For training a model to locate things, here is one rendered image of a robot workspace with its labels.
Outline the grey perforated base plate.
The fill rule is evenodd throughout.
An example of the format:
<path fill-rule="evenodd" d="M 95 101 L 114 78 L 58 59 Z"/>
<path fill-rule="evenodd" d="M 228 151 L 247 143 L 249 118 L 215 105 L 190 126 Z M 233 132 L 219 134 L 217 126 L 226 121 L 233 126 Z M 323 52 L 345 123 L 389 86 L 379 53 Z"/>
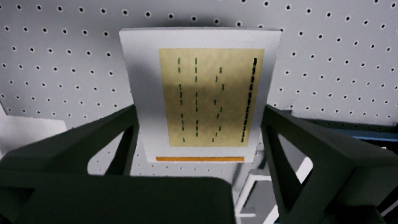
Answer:
<path fill-rule="evenodd" d="M 0 0 L 0 105 L 66 129 L 134 104 L 119 31 L 249 27 L 282 31 L 267 104 L 332 129 L 398 133 L 398 0 Z M 213 176 L 234 206 L 253 163 L 147 162 L 130 175 Z"/>

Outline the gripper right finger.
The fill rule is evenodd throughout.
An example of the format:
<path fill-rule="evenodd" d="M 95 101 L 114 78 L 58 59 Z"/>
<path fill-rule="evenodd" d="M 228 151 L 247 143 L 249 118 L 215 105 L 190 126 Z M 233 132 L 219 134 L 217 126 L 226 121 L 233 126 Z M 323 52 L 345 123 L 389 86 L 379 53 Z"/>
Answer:
<path fill-rule="evenodd" d="M 376 208 L 398 185 L 398 156 L 390 150 L 269 104 L 260 127 L 280 224 L 317 224 L 330 211 Z M 277 133 L 311 160 L 305 187 Z"/>

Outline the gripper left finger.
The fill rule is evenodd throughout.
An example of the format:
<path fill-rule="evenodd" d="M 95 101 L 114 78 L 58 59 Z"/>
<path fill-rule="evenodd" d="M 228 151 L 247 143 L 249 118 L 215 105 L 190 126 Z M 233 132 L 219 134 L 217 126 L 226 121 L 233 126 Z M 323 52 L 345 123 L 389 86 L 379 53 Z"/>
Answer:
<path fill-rule="evenodd" d="M 130 175 L 139 128 L 132 104 L 101 119 L 8 151 L 0 159 L 0 167 L 89 174 L 90 159 L 123 132 L 104 175 Z"/>

